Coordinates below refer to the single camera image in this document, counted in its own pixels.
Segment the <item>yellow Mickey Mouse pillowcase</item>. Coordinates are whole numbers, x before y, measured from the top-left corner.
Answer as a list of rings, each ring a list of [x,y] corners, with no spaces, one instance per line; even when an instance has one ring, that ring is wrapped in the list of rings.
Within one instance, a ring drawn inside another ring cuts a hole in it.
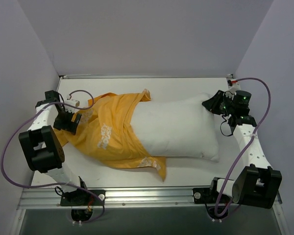
[[[70,143],[81,153],[108,167],[132,169],[153,167],[162,180],[167,175],[166,158],[151,156],[136,137],[130,121],[138,104],[151,101],[149,90],[141,93],[106,93],[88,100],[76,134],[55,130],[62,146]]]

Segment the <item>white pillow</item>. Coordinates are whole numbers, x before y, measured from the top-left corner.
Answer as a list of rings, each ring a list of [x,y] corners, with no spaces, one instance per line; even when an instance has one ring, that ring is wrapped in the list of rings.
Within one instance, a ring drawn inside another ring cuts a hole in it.
[[[211,96],[200,93],[185,100],[140,102],[130,125],[144,149],[153,157],[201,158],[218,162],[215,120],[202,103]]]

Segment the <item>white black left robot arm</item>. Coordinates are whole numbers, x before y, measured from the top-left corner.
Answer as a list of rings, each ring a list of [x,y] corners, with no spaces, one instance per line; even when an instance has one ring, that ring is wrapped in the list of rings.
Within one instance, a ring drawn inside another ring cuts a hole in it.
[[[56,130],[76,134],[81,114],[74,117],[74,109],[79,106],[79,101],[65,100],[64,103],[69,104],[66,108],[61,97],[57,91],[45,92],[45,99],[35,106],[37,117],[27,131],[19,134],[19,142],[32,171],[62,183],[63,193],[72,193],[71,199],[77,205],[84,205],[89,199],[87,187],[66,165],[64,150],[55,134]]]

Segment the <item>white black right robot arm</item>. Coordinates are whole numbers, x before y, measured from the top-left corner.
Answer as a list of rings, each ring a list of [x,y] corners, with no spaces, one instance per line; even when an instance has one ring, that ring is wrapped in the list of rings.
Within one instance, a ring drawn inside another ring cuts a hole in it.
[[[238,205],[270,209],[282,175],[272,168],[262,150],[257,134],[260,124],[249,115],[250,98],[251,93],[246,91],[219,90],[202,103],[209,112],[224,118],[240,149],[226,177],[213,180],[208,197],[217,205],[227,196]]]

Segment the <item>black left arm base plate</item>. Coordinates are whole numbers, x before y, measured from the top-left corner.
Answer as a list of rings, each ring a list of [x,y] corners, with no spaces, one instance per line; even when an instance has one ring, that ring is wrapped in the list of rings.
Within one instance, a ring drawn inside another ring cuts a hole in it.
[[[104,203],[106,191],[103,189],[91,189],[90,192],[95,194],[99,199],[90,193],[77,189],[64,193],[61,196],[60,206],[101,206]]]

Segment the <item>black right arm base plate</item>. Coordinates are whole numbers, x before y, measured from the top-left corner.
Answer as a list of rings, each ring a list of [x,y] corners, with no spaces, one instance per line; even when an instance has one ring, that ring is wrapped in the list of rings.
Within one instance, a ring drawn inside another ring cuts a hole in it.
[[[193,202],[195,204],[215,204],[219,193],[210,188],[193,188]]]

